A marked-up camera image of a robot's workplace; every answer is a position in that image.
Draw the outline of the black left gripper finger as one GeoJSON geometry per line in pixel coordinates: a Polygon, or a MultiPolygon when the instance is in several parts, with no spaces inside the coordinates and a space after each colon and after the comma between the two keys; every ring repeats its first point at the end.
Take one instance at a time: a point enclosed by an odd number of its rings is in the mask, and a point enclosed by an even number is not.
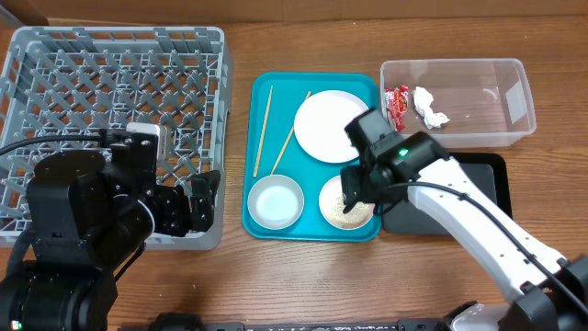
{"type": "Polygon", "coordinates": [[[220,170],[210,170],[190,179],[193,197],[215,198],[221,183],[220,170]]]}
{"type": "Polygon", "coordinates": [[[197,232],[207,232],[214,222],[214,204],[211,197],[193,196],[189,200],[191,229],[197,232]]]}

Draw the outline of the white bowl with rice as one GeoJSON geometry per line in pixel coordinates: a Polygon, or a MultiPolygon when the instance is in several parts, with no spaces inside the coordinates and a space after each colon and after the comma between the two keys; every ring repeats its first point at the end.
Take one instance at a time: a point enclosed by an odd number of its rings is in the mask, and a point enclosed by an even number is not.
{"type": "Polygon", "coordinates": [[[322,187],[319,196],[319,208],[323,218],[332,226],[343,230],[355,230],[373,216],[375,205],[358,202],[354,208],[344,213],[344,197],[341,177],[333,177],[322,187]]]}

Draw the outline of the grey bowl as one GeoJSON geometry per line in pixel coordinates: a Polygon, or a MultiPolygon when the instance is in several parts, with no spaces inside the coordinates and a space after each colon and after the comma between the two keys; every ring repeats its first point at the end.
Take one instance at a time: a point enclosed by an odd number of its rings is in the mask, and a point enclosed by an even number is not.
{"type": "Polygon", "coordinates": [[[259,179],[247,196],[247,210],[253,220],[268,230],[286,229],[304,209],[300,185],[290,177],[269,175],[259,179]]]}

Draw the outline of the red snack wrapper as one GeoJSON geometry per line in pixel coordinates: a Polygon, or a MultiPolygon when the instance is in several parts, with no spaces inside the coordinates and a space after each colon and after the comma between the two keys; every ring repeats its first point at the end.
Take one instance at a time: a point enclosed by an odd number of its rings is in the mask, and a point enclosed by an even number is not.
{"type": "Polygon", "coordinates": [[[384,115],[389,124],[396,130],[405,128],[404,115],[408,109],[409,87],[402,85],[384,90],[384,115]]]}

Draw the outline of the white tissue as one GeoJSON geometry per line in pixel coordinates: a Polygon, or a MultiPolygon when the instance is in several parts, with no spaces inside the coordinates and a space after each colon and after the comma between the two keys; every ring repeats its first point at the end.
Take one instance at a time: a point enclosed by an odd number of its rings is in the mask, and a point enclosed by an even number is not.
{"type": "Polygon", "coordinates": [[[450,122],[449,117],[442,112],[433,111],[433,95],[425,88],[417,86],[413,90],[413,104],[417,113],[423,118],[424,125],[428,130],[440,129],[450,122]]]}

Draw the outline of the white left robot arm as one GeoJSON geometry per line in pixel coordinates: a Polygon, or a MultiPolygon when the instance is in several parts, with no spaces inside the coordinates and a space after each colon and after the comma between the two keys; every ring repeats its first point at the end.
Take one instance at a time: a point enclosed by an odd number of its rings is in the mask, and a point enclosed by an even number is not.
{"type": "Polygon", "coordinates": [[[221,172],[193,177],[190,191],[156,181],[161,133],[101,130],[109,149],[73,150],[36,164],[27,185],[31,223],[14,243],[1,283],[4,330],[104,330],[117,283],[154,233],[212,227],[221,172]]]}

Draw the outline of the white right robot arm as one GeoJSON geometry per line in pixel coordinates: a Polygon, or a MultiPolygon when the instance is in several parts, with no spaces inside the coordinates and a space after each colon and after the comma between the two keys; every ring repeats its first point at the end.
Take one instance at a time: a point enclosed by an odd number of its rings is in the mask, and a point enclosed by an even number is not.
{"type": "Polygon", "coordinates": [[[438,330],[584,330],[587,259],[570,261],[538,241],[487,198],[449,151],[425,132],[402,138],[369,109],[345,126],[358,165],[341,171],[345,209],[402,200],[443,226],[485,269],[507,304],[461,305],[438,330]]]}

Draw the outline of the black waste tray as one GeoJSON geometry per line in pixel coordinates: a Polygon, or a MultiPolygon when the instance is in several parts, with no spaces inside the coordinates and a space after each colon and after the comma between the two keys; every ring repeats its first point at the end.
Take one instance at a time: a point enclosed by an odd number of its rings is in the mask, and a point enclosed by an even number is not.
{"type": "MultiPolygon", "coordinates": [[[[451,155],[481,192],[508,216],[513,217],[507,167],[504,159],[493,153],[461,153],[451,155]]],[[[382,229],[389,234],[448,235],[438,222],[411,203],[401,200],[381,217],[382,229]]]]}

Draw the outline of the white round plate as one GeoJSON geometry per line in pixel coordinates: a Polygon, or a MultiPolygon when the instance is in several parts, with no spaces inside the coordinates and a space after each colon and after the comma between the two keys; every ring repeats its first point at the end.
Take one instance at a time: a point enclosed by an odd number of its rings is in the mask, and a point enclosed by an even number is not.
{"type": "Polygon", "coordinates": [[[301,148],[313,158],[341,164],[358,158],[345,126],[368,110],[353,94],[340,90],[319,92],[306,99],[294,120],[294,133],[301,148]]]}

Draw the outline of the wooden chopstick right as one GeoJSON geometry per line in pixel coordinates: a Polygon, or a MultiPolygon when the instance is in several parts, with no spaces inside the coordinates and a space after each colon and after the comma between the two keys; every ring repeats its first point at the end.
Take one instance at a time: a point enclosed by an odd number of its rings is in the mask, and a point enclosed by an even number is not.
{"type": "MultiPolygon", "coordinates": [[[[306,101],[310,96],[311,96],[311,91],[309,91],[307,93],[304,101],[306,101]]],[[[290,128],[290,131],[288,132],[288,136],[287,136],[286,140],[284,141],[284,143],[282,144],[282,147],[281,147],[280,152],[279,152],[279,154],[277,156],[277,159],[276,159],[276,161],[275,161],[275,163],[274,163],[274,165],[272,167],[272,170],[270,172],[270,175],[274,175],[275,174],[275,171],[277,170],[277,166],[279,165],[279,163],[280,163],[280,161],[281,161],[284,153],[286,152],[286,150],[288,148],[288,144],[289,144],[289,141],[291,140],[291,137],[292,137],[293,133],[294,133],[294,125],[292,125],[292,127],[290,128]]]]}

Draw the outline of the wooden chopstick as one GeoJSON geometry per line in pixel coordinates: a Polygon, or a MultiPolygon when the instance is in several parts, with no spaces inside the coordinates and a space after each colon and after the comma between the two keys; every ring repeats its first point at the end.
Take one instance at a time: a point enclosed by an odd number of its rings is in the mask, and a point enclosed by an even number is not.
{"type": "MultiPolygon", "coordinates": [[[[311,96],[311,91],[309,91],[307,93],[304,101],[306,101],[310,96],[311,96]]],[[[272,167],[272,170],[270,172],[270,175],[274,175],[275,174],[275,171],[277,170],[277,166],[279,165],[279,163],[280,163],[280,161],[281,161],[284,153],[286,152],[286,150],[288,148],[288,144],[289,144],[289,141],[291,140],[291,137],[292,137],[293,133],[294,133],[294,125],[292,125],[292,127],[290,128],[290,131],[288,132],[288,136],[287,136],[286,140],[284,141],[284,143],[282,144],[282,147],[281,147],[280,152],[279,152],[279,154],[277,156],[277,159],[276,159],[276,161],[275,161],[275,163],[274,163],[274,165],[272,167]]]]}
{"type": "Polygon", "coordinates": [[[258,145],[258,149],[257,149],[256,159],[255,159],[254,177],[257,177],[258,172],[259,172],[259,166],[260,166],[261,156],[262,156],[263,147],[264,147],[264,140],[265,140],[265,136],[266,136],[266,125],[267,125],[267,121],[268,121],[268,117],[269,117],[269,112],[271,109],[273,89],[274,89],[274,86],[271,86],[269,93],[268,93],[268,97],[267,97],[265,116],[264,116],[261,135],[260,135],[260,139],[259,139],[259,145],[258,145]]]}

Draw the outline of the teal plastic tray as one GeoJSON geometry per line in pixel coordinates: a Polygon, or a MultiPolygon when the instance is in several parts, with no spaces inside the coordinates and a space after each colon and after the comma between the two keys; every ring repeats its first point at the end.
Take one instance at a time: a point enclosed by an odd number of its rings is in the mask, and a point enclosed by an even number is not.
{"type": "Polygon", "coordinates": [[[292,135],[277,170],[295,180],[304,195],[304,209],[298,220],[286,229],[268,230],[258,225],[247,210],[247,196],[252,186],[270,174],[282,144],[294,124],[296,112],[307,93],[341,90],[359,97],[368,107],[379,104],[375,82],[364,74],[268,72],[261,74],[252,87],[246,161],[243,180],[243,227],[260,239],[333,241],[360,243],[376,237],[381,229],[378,216],[356,230],[337,229],[323,217],[319,208],[319,195],[327,180],[340,174],[341,164],[328,164],[308,155],[292,135]],[[270,87],[274,86],[271,109],[266,125],[266,136],[258,176],[254,166],[265,116],[270,87]]]}

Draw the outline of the wooden chopstick left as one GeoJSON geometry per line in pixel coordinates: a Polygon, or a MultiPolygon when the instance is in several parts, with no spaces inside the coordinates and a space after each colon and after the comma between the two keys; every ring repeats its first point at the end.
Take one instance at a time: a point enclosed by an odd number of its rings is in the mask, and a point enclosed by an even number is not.
{"type": "Polygon", "coordinates": [[[269,112],[271,109],[273,89],[274,89],[274,86],[271,86],[269,93],[268,93],[268,97],[267,97],[265,116],[264,116],[261,135],[260,135],[260,139],[259,139],[259,145],[258,145],[258,149],[257,149],[256,159],[255,159],[254,177],[257,177],[258,172],[259,172],[259,166],[260,166],[261,156],[262,156],[263,147],[264,147],[264,140],[265,140],[265,136],[266,136],[266,125],[267,125],[267,121],[268,121],[268,117],[269,117],[269,112]]]}

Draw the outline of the clear plastic bin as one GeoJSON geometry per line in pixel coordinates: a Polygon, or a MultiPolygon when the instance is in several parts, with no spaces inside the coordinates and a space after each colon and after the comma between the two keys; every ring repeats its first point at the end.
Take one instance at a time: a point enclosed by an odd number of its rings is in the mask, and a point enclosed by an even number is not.
{"type": "Polygon", "coordinates": [[[403,116],[408,137],[425,131],[447,148],[507,147],[537,129],[525,68],[515,58],[386,61],[380,67],[380,91],[409,87],[403,116]],[[422,87],[433,97],[433,112],[449,123],[427,129],[413,105],[422,87]]]}

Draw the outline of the grey dish rack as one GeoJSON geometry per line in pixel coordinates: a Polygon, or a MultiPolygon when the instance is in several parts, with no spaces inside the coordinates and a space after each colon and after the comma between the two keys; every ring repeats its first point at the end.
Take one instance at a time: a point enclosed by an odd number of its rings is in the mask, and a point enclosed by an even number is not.
{"type": "Polygon", "coordinates": [[[96,149],[102,129],[163,125],[172,151],[160,184],[189,188],[224,168],[234,63],[216,27],[24,27],[1,73],[1,142],[28,146],[1,159],[1,244],[28,228],[25,198],[42,158],[96,149]]]}

